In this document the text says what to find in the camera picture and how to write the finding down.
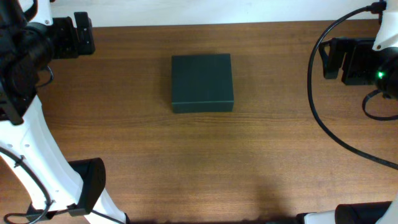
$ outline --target wooden table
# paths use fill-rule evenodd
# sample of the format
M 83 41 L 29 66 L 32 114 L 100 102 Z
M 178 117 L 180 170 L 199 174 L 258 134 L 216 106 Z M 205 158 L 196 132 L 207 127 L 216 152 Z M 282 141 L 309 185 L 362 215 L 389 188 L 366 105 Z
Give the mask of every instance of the wooden table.
M 132 220 L 237 221 L 393 200 L 398 172 L 344 150 L 311 115 L 308 58 L 329 23 L 95 29 L 93 56 L 50 64 L 55 81 L 39 93 L 48 126 L 69 161 L 104 160 L 106 188 Z M 378 28 L 349 21 L 330 37 L 374 37 Z M 234 112 L 173 114 L 171 55 L 212 53 L 232 55 Z M 337 136 L 398 162 L 397 122 L 361 110 L 373 86 L 324 80 L 319 57 L 313 82 Z M 369 111 L 396 107 L 378 97 Z M 3 161 L 0 169 L 1 215 L 24 212 L 27 192 Z

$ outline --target wooden tabletop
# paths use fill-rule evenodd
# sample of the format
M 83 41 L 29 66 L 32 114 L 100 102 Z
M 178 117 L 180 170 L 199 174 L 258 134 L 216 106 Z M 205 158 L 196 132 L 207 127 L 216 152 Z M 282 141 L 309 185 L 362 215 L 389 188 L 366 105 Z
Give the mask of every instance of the wooden tabletop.
M 329 23 L 95 29 L 94 55 L 50 64 L 55 80 L 39 93 L 47 124 L 68 161 L 104 160 L 106 188 L 132 220 L 237 221 L 393 200 L 398 172 L 344 150 L 310 112 L 308 58 Z M 330 37 L 375 37 L 378 28 L 349 21 Z M 171 56 L 217 53 L 232 56 L 234 111 L 173 114 Z M 326 125 L 398 162 L 397 121 L 361 110 L 375 87 L 324 80 L 319 56 L 313 75 Z M 396 108 L 381 97 L 369 104 L 378 115 Z M 1 215 L 26 211 L 29 195 L 3 161 L 0 169 Z

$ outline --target white wall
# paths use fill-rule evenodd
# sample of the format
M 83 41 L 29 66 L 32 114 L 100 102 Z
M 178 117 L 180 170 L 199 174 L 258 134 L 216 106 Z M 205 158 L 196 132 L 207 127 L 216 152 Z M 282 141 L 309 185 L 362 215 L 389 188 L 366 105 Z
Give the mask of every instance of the white wall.
M 54 17 L 86 11 L 96 27 L 333 20 L 376 0 L 56 0 Z M 356 19 L 376 18 L 362 13 Z

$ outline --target green led indicator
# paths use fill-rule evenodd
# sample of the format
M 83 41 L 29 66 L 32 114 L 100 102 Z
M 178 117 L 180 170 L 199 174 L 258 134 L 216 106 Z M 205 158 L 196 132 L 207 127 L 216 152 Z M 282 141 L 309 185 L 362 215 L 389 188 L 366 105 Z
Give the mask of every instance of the green led indicator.
M 384 77 L 384 73 L 383 72 L 379 72 L 379 78 L 383 78 Z

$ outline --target cable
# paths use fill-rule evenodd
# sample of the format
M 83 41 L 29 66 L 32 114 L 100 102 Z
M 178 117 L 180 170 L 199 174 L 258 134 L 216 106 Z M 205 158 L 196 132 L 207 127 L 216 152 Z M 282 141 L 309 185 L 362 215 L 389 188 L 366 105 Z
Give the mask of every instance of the cable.
M 24 223 L 24 224 L 35 224 L 35 223 L 39 222 L 47 214 L 47 212 L 49 212 L 51 204 L 53 203 L 53 201 L 50 198 L 49 192 L 44 187 L 43 183 L 41 183 L 39 178 L 37 178 L 37 176 L 33 173 L 33 171 L 23 161 L 24 160 L 23 157 L 18 158 L 16 155 L 14 155 L 13 153 L 11 153 L 10 151 L 8 151 L 6 149 L 3 149 L 2 147 L 0 147 L 0 152 L 3 153 L 4 155 L 6 155 L 7 157 L 9 157 L 10 159 L 12 159 L 13 161 L 15 161 L 15 163 L 16 163 L 15 167 L 21 166 L 26 171 L 26 173 L 32 178 L 32 180 L 37 184 L 39 189 L 43 192 L 44 197 L 45 197 L 44 211 L 34 221 Z M 26 216 L 27 216 L 27 214 L 23 214 L 23 213 L 10 213 L 10 214 L 7 214 L 4 216 L 4 222 L 6 224 L 18 224 L 18 223 L 9 221 L 8 218 L 9 217 L 26 217 Z
M 373 3 L 371 6 L 366 6 L 366 7 L 362 7 L 360 9 L 357 9 L 343 17 L 341 17 L 340 19 L 338 19 L 337 21 L 335 21 L 334 23 L 332 23 L 324 32 L 323 34 L 319 37 L 317 43 L 315 44 L 311 56 L 310 56 L 310 61 L 308 63 L 308 73 L 307 73 L 307 92 L 308 92 L 308 102 L 310 103 L 310 107 L 311 107 L 311 112 L 313 117 L 315 118 L 315 120 L 317 121 L 317 123 L 319 124 L 319 126 L 322 128 L 322 130 L 324 130 L 324 132 L 326 132 L 326 134 L 331 137 L 335 142 L 337 142 L 340 146 L 343 146 L 345 149 L 349 150 L 352 153 L 355 153 L 365 159 L 369 159 L 373 162 L 377 162 L 378 164 L 384 165 L 384 166 L 388 166 L 390 168 L 396 169 L 398 170 L 398 164 L 395 164 L 393 162 L 384 160 L 384 159 L 380 159 L 376 156 L 370 155 L 368 153 L 365 153 L 363 151 L 360 151 L 359 149 L 356 149 L 352 146 L 350 146 L 349 144 L 345 143 L 344 141 L 342 141 L 340 138 L 338 138 L 337 136 L 335 136 L 326 126 L 325 124 L 323 124 L 322 120 L 319 118 L 319 115 L 317 113 L 317 110 L 315 109 L 315 105 L 313 102 L 313 98 L 312 98 L 312 67 L 313 67 L 313 61 L 315 58 L 315 55 L 317 54 L 317 50 L 319 48 L 319 45 L 322 43 L 323 39 L 326 37 L 326 35 L 333 29 L 335 28 L 338 24 L 341 24 L 343 21 L 347 20 L 348 18 L 357 15 L 361 12 L 368 12 L 371 11 L 372 13 L 377 13 L 377 11 L 379 11 L 379 9 L 382 9 L 381 4 L 385 4 L 385 3 L 381 3 L 381 2 L 375 2 Z
M 36 88 L 45 87 L 45 86 L 47 86 L 48 84 L 50 84 L 50 83 L 52 83 L 54 81 L 54 73 L 52 72 L 51 68 L 49 66 L 47 66 L 47 68 L 45 68 L 45 69 L 46 69 L 46 71 L 48 71 L 50 73 L 51 77 L 46 83 L 41 84 L 41 85 L 37 86 Z
M 379 117 L 379 116 L 373 116 L 366 111 L 366 104 L 368 103 L 368 101 L 372 97 L 376 96 L 377 94 L 379 94 L 381 92 L 382 92 L 381 90 L 374 90 L 371 93 L 369 93 L 368 95 L 366 95 L 362 101 L 362 110 L 365 112 L 366 116 L 368 116 L 371 119 L 375 119 L 376 121 L 395 121 L 395 120 L 397 120 L 398 115 L 390 116 L 390 117 Z
M 110 221 L 113 221 L 113 222 L 115 222 L 115 223 L 118 223 L 118 224 L 125 224 L 125 223 L 123 223 L 123 222 L 121 222 L 121 221 L 119 221 L 119 220 L 117 220 L 117 219 L 114 219 L 114 218 L 109 217 L 109 216 L 107 216 L 107 215 L 101 214 L 101 213 L 99 213 L 99 212 L 97 212 L 97 211 L 94 211 L 94 210 L 93 210 L 92 213 L 94 213 L 95 215 L 101 216 L 101 217 L 103 217 L 103 218 L 106 218 L 106 219 L 108 219 L 108 220 L 110 220 Z

